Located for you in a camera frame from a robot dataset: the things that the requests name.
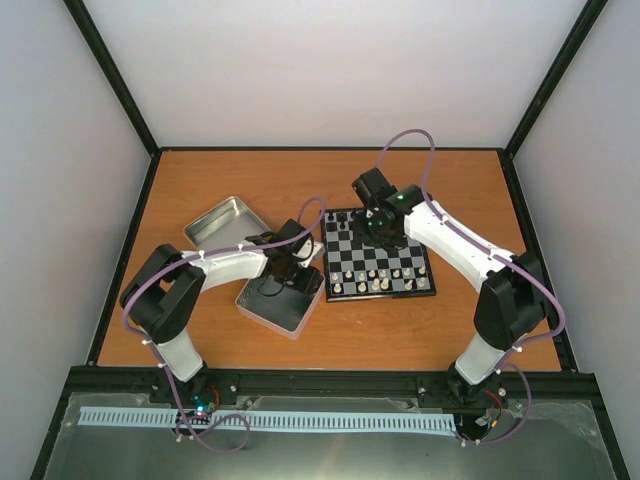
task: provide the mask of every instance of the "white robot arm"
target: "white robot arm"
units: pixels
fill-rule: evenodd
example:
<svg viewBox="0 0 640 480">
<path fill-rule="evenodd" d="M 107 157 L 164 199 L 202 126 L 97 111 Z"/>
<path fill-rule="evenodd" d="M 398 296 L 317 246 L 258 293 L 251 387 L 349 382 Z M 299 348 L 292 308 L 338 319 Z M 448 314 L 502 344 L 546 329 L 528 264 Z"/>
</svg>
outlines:
<svg viewBox="0 0 640 480">
<path fill-rule="evenodd" d="M 476 333 L 448 372 L 452 396 L 465 403 L 492 375 L 513 344 L 533 330 L 548 311 L 544 296 L 495 256 L 512 259 L 539 280 L 540 262 L 530 253 L 515 257 L 491 244 L 452 218 L 438 202 L 430 199 L 431 205 L 427 204 L 416 185 L 398 191 L 377 168 L 358 177 L 352 186 L 364 205 L 354 221 L 354 234 L 360 241 L 390 249 L 405 246 L 406 237 L 417 240 L 451 264 L 479 293 L 474 316 Z"/>
<path fill-rule="evenodd" d="M 293 220 L 270 239 L 293 238 L 304 227 Z M 263 237 L 245 240 L 245 246 L 265 244 Z M 273 275 L 283 288 L 292 288 L 313 294 L 322 283 L 322 275 L 311 261 L 321 253 L 321 243 L 304 237 L 291 246 L 263 250 L 241 250 L 221 253 L 189 262 L 172 272 L 171 287 L 165 291 L 159 282 L 146 290 L 131 309 L 131 319 L 151 338 L 156 350 L 181 382 L 188 382 L 203 367 L 204 362 L 191 342 L 187 322 L 200 293 L 235 280 Z M 131 295 L 151 276 L 180 258 L 194 256 L 196 252 L 180 252 L 170 245 L 161 245 L 149 257 L 136 277 L 124 290 L 120 303 L 125 305 Z"/>
</svg>

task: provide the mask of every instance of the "metal tray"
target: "metal tray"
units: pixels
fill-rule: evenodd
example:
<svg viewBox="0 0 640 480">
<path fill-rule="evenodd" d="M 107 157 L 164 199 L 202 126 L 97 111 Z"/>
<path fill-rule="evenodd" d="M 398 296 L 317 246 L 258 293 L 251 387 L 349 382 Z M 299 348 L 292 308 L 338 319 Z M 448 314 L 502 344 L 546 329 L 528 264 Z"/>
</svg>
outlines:
<svg viewBox="0 0 640 480">
<path fill-rule="evenodd" d="M 229 197 L 184 228 L 184 234 L 199 250 L 237 245 L 249 235 L 269 230 L 238 197 Z"/>
<path fill-rule="evenodd" d="M 260 293 L 260 290 L 277 292 L 279 289 L 280 293 L 274 297 L 266 297 Z M 236 298 L 236 307 L 245 317 L 295 340 L 322 298 L 323 289 L 324 281 L 314 294 L 282 289 L 269 275 L 249 280 Z"/>
</svg>

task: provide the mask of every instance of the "orange wooden tabletop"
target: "orange wooden tabletop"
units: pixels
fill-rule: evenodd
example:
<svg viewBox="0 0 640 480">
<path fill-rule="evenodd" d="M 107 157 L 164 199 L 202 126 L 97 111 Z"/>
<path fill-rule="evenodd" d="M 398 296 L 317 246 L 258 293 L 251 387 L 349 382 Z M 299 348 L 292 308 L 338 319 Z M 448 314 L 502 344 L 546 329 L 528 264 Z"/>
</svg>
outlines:
<svg viewBox="0 0 640 480">
<path fill-rule="evenodd" d="M 230 196 L 238 196 L 272 229 L 295 218 L 310 196 L 329 208 L 354 207 L 351 182 L 375 162 L 372 151 L 164 152 L 140 224 L 123 288 L 160 244 L 193 249 L 184 227 Z M 402 188 L 418 183 L 426 154 L 392 151 L 382 165 Z M 496 152 L 441 151 L 428 190 L 454 217 L 487 240 L 524 251 Z M 309 208 L 303 223 L 313 221 Z M 320 238 L 319 229 L 314 232 Z M 243 281 L 203 293 L 188 330 L 210 367 L 444 370 L 474 333 L 477 293 L 450 265 L 429 255 L 437 295 L 321 302 L 300 337 L 290 340 L 240 315 L 234 305 Z M 322 263 L 316 265 L 321 271 Z M 100 365 L 153 365 L 154 357 L 121 324 L 114 309 Z M 537 332 L 547 330 L 546 322 Z M 527 346 L 515 357 L 528 370 L 559 370 L 553 342 Z"/>
</svg>

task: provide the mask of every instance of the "purple cable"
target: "purple cable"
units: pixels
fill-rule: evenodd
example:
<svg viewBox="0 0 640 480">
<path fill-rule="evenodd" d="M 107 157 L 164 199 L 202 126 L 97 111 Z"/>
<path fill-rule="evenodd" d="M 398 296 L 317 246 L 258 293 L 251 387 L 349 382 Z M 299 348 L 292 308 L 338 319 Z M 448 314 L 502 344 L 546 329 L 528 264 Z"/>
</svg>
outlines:
<svg viewBox="0 0 640 480">
<path fill-rule="evenodd" d="M 196 431 L 193 429 L 193 426 L 191 425 L 191 422 L 189 422 L 189 418 L 187 417 L 187 413 L 184 411 L 184 408 L 182 407 L 182 402 L 180 401 L 180 395 L 178 395 L 178 389 L 176 388 L 176 382 L 173 379 L 173 374 L 171 373 L 171 370 L 169 369 L 169 367 L 165 366 L 164 367 L 164 371 L 167 374 L 167 378 L 169 379 L 169 386 L 171 387 L 171 392 L 173 393 L 173 397 L 174 397 L 174 399 L 176 401 L 176 406 L 178 407 L 178 411 L 180 412 L 180 416 L 182 417 L 181 423 L 183 423 L 185 425 L 185 427 L 187 427 L 187 430 L 189 430 L 189 433 L 191 433 L 193 438 L 200 445 L 202 445 L 204 448 L 206 448 L 210 452 L 223 454 L 223 455 L 227 455 L 227 454 L 231 454 L 231 453 L 237 453 L 247 445 L 247 443 L 249 442 L 249 434 L 251 433 L 251 427 L 249 426 L 249 421 L 246 418 L 244 418 L 242 415 L 239 415 L 237 413 L 231 413 L 229 415 L 225 415 L 224 417 L 219 418 L 214 423 L 212 423 L 206 430 L 204 430 L 204 431 L 202 431 L 200 433 L 196 433 Z M 211 445 L 207 445 L 206 443 L 204 443 L 202 441 L 202 439 L 200 438 L 202 435 L 206 435 L 207 433 L 211 432 L 211 430 L 216 428 L 218 425 L 221 425 L 222 423 L 226 422 L 227 420 L 229 420 L 231 418 L 237 418 L 242 423 L 244 423 L 244 426 L 246 428 L 246 435 L 245 435 L 244 440 L 242 441 L 242 443 L 240 445 L 238 445 L 237 447 L 234 447 L 234 448 L 232 448 L 230 450 L 220 450 L 220 449 L 218 449 L 216 447 L 212 447 Z"/>
<path fill-rule="evenodd" d="M 529 386 L 529 382 L 527 381 L 527 377 L 525 376 L 524 372 L 522 370 L 520 370 L 520 368 L 518 368 L 518 366 L 514 365 L 513 363 L 507 363 L 505 365 L 505 367 L 513 368 L 516 372 L 518 372 L 518 375 L 520 375 L 520 378 L 522 379 L 522 383 L 524 384 L 524 389 L 527 392 L 527 408 L 525 409 L 524 414 L 522 415 L 522 420 L 520 420 L 516 424 L 515 427 L 513 427 L 511 430 L 509 430 L 507 433 L 505 433 L 501 437 L 494 438 L 493 440 L 480 441 L 480 443 L 476 444 L 478 446 L 480 446 L 480 445 L 496 445 L 496 444 L 498 444 L 500 442 L 503 442 L 503 441 L 511 438 L 520 429 L 522 429 L 522 427 L 524 426 L 524 423 L 527 421 L 527 418 L 529 418 L 529 411 L 531 409 L 531 387 Z M 458 440 L 460 440 L 463 443 L 467 441 L 464 438 L 462 438 L 458 432 L 455 433 L 455 436 L 456 436 L 456 438 Z"/>
<path fill-rule="evenodd" d="M 309 228 L 307 228 L 304 232 L 302 232 L 299 235 L 296 235 L 295 237 L 292 237 L 292 238 L 290 238 L 288 240 L 283 240 L 281 242 L 269 243 L 269 244 L 266 244 L 266 245 L 243 245 L 242 246 L 242 251 L 251 252 L 251 251 L 257 251 L 257 250 L 263 250 L 266 247 L 270 247 L 270 248 L 282 247 L 284 245 L 288 245 L 290 243 L 293 243 L 293 242 L 295 242 L 295 241 L 307 236 L 309 233 L 311 233 L 318 226 L 318 224 L 320 223 L 320 220 L 322 220 L 322 217 L 324 216 L 324 212 L 325 212 L 325 210 L 327 208 L 327 203 L 325 202 L 324 198 L 318 197 L 318 196 L 311 197 L 309 200 L 307 200 L 302 205 L 302 208 L 300 209 L 300 213 L 299 213 L 300 217 L 304 213 L 305 208 L 313 201 L 319 201 L 320 202 L 320 204 L 321 204 L 320 214 L 318 215 L 318 218 L 316 218 L 316 220 L 314 220 L 314 222 L 311 224 L 311 226 Z M 133 295 L 131 295 L 131 298 L 129 299 L 127 304 L 122 309 L 122 325 L 124 326 L 125 329 L 127 329 L 131 333 L 134 333 L 134 334 L 142 337 L 142 339 L 145 342 L 149 342 L 149 344 L 151 345 L 151 350 L 152 350 L 153 354 L 155 355 L 155 357 L 158 359 L 159 364 L 164 365 L 164 359 L 162 358 L 162 356 L 160 355 L 158 350 L 155 348 L 155 346 L 151 342 L 151 338 L 144 331 L 138 330 L 137 328 L 134 328 L 131 325 L 129 325 L 128 318 L 129 318 L 129 313 L 131 312 L 131 308 L 133 307 L 133 305 L 138 301 L 138 299 L 142 296 L 142 294 L 144 294 L 144 292 L 146 292 L 149 289 L 149 287 L 151 287 L 153 284 L 155 284 L 157 281 L 159 281 L 162 277 L 164 277 L 167 273 L 175 270 L 176 268 L 181 267 L 182 265 L 185 265 L 185 264 L 187 264 L 189 262 L 192 262 L 192 261 L 195 261 L 195 260 L 200 260 L 201 258 L 207 258 L 207 257 L 211 257 L 213 255 L 220 255 L 222 253 L 233 253 L 233 252 L 237 252 L 237 251 L 239 251 L 238 246 L 226 247 L 226 248 L 219 248 L 219 249 L 216 249 L 216 250 L 210 250 L 208 252 L 204 252 L 204 254 L 202 256 L 200 255 L 200 253 L 196 253 L 196 254 L 189 255 L 187 257 L 181 258 L 177 262 L 174 262 L 174 263 L 172 263 L 170 265 L 167 265 L 162 270 L 160 270 L 158 273 L 153 275 L 149 280 L 147 280 L 142 285 L 140 285 L 140 288 L 138 290 L 136 290 L 136 292 Z M 181 422 L 184 423 L 184 425 L 187 427 L 187 429 L 189 430 L 191 435 L 193 435 L 193 437 L 198 441 L 198 443 L 200 443 L 202 446 L 204 446 L 205 448 L 207 448 L 208 450 L 210 450 L 210 451 L 212 451 L 214 453 L 221 453 L 221 454 L 236 453 L 236 452 L 240 451 L 246 445 L 246 443 L 248 441 L 248 437 L 249 437 L 249 432 L 250 432 L 249 423 L 246 421 L 246 419 L 244 417 L 242 417 L 242 415 L 238 415 L 236 413 L 230 414 L 230 415 L 226 415 L 226 416 L 220 418 L 218 421 L 216 421 L 213 425 L 211 425 L 209 428 L 207 428 L 203 432 L 196 433 L 193 430 L 193 428 L 191 426 L 191 423 L 189 422 L 189 419 L 188 419 L 186 413 L 184 412 L 184 409 L 182 408 L 182 403 L 180 402 L 180 397 L 178 395 L 178 391 L 176 389 L 175 381 L 173 379 L 173 374 L 171 373 L 171 370 L 168 367 L 165 366 L 164 367 L 164 371 L 167 374 L 167 378 L 169 379 L 169 385 L 171 386 L 171 391 L 173 392 L 174 400 L 176 402 L 176 405 L 178 406 L 178 410 L 180 411 L 180 415 L 182 417 Z M 215 447 L 210 447 L 209 445 L 207 445 L 206 443 L 204 443 L 200 439 L 199 435 L 204 435 L 204 434 L 210 432 L 216 426 L 220 425 L 221 423 L 225 422 L 227 419 L 230 419 L 230 418 L 240 418 L 242 420 L 242 422 L 245 424 L 246 428 L 247 428 L 247 437 L 245 438 L 245 440 L 242 443 L 242 445 L 240 445 L 239 447 L 233 448 L 233 449 L 231 449 L 229 451 L 223 451 L 223 450 L 218 450 Z"/>
<path fill-rule="evenodd" d="M 436 208 L 436 206 L 433 204 L 433 202 L 429 198 L 429 195 L 427 195 L 427 178 L 429 177 L 429 173 L 431 173 L 431 167 L 433 166 L 433 161 L 436 153 L 436 145 L 435 145 L 435 142 L 433 141 L 433 137 L 429 134 L 429 132 L 421 128 L 412 128 L 409 130 L 405 130 L 404 132 L 398 133 L 396 136 L 394 136 L 391 140 L 387 142 L 387 144 L 378 154 L 378 158 L 376 160 L 376 167 L 380 166 L 380 163 L 382 162 L 382 157 L 389 150 L 391 145 L 393 145 L 393 143 L 399 138 L 404 137 L 405 135 L 408 135 L 410 133 L 421 133 L 422 135 L 427 137 L 427 139 L 429 140 L 430 149 L 428 153 L 427 165 L 424 169 L 424 173 L 422 174 L 422 178 L 420 179 L 420 188 L 422 189 L 422 196 L 424 197 L 425 203 L 431 209 L 431 211 L 436 215 L 436 217 L 438 217 L 438 219 L 442 221 L 443 220 L 442 212 L 440 212 L 440 210 Z M 466 240 L 471 245 L 473 245 L 478 250 L 480 250 L 482 253 L 484 253 L 487 256 L 491 256 L 491 250 L 489 248 L 482 245 L 480 242 L 476 241 L 474 238 L 470 237 L 465 231 L 460 229 L 457 225 L 455 225 L 454 223 L 451 223 L 448 220 L 445 220 L 443 223 L 447 227 L 449 227 L 451 230 L 453 230 L 456 234 L 458 234 L 460 237 L 462 237 L 464 240 Z M 560 302 L 553 295 L 553 293 L 551 293 L 551 291 L 546 286 L 544 286 L 540 281 L 538 281 L 535 277 L 533 277 L 529 272 L 520 268 L 518 265 L 511 262 L 509 259 L 503 258 L 499 255 L 495 255 L 493 258 L 498 262 L 502 263 L 503 265 L 509 267 L 511 270 L 513 270 L 514 272 L 516 272 L 517 274 L 525 278 L 534 287 L 540 290 L 540 292 L 542 292 L 542 294 L 547 298 L 547 300 L 549 300 L 549 302 L 553 305 L 553 307 L 558 312 L 558 326 L 556 328 L 554 328 L 549 332 L 542 333 L 540 335 L 534 335 L 532 337 L 524 338 L 516 342 L 513 345 L 513 347 L 518 348 L 527 343 L 536 342 L 538 340 L 543 340 L 545 338 L 555 337 L 560 332 L 562 332 L 562 330 L 564 330 L 564 327 L 566 325 L 566 316 L 564 313 L 564 309 L 562 308 L 562 305 L 560 305 Z M 509 356 L 511 356 L 513 352 L 514 350 L 510 350 L 509 352 L 507 352 L 507 354 L 501 360 L 500 365 L 502 365 L 504 361 L 507 360 L 507 358 L 509 358 Z"/>
<path fill-rule="evenodd" d="M 309 200 L 307 200 L 306 202 L 304 202 L 302 204 L 302 206 L 300 207 L 300 211 L 298 212 L 298 219 L 296 220 L 298 223 L 300 223 L 302 221 L 302 215 L 304 215 L 304 211 L 307 209 L 307 207 L 315 202 L 315 201 L 321 201 L 323 203 L 323 208 L 326 209 L 326 204 L 324 203 L 324 199 L 322 197 L 311 197 Z"/>
</svg>

